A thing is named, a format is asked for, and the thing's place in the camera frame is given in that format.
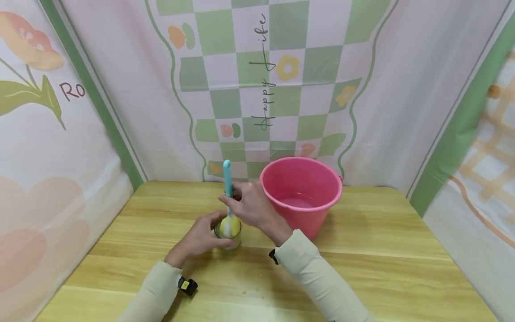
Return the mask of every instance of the left hand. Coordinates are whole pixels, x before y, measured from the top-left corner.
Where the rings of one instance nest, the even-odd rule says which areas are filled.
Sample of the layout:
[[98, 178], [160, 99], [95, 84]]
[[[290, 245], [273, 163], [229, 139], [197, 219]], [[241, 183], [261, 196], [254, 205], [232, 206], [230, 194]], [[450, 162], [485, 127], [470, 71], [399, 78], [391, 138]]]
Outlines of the left hand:
[[191, 255], [200, 255], [213, 248], [236, 246], [235, 241], [220, 239], [211, 233], [211, 230], [226, 216], [226, 211], [218, 210], [198, 217], [186, 235], [170, 250], [164, 261], [173, 267], [182, 268]]

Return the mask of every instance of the beige sleeve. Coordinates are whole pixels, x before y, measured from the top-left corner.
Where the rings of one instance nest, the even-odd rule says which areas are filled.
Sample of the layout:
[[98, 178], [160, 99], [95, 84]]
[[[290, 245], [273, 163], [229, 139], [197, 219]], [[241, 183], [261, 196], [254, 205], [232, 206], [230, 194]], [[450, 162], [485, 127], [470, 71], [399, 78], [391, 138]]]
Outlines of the beige sleeve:
[[374, 322], [345, 280], [300, 230], [276, 248], [276, 259], [304, 287], [327, 321]]
[[157, 262], [117, 321], [161, 322], [177, 295], [181, 274], [181, 269]]

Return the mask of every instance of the blue brush handle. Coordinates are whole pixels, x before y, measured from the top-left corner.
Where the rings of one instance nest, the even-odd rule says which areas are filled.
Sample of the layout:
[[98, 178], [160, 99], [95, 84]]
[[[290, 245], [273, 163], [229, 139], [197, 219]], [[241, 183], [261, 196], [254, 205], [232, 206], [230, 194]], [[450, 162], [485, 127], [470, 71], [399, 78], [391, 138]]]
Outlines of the blue brush handle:
[[231, 161], [224, 161], [224, 178], [226, 184], [226, 196], [232, 198], [232, 176], [231, 176]]

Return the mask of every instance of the plaid pattern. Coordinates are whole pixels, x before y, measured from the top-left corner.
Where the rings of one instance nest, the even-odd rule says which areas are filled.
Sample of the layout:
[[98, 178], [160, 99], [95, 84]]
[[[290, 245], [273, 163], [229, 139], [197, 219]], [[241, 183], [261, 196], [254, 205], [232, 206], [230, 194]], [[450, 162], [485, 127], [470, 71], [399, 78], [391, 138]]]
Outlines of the plaid pattern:
[[497, 209], [490, 218], [515, 233], [515, 53], [508, 55], [497, 83], [489, 89], [478, 134], [458, 170], [462, 181], [477, 191], [477, 203]]

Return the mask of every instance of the pink bucket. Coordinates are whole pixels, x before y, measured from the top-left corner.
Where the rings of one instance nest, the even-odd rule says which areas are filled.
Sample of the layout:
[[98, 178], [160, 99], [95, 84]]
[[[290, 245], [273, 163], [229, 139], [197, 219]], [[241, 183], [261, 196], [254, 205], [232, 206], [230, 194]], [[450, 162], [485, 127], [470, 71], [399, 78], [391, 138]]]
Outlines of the pink bucket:
[[342, 178], [325, 164], [301, 157], [275, 160], [260, 175], [265, 194], [290, 227], [313, 240], [341, 196]]

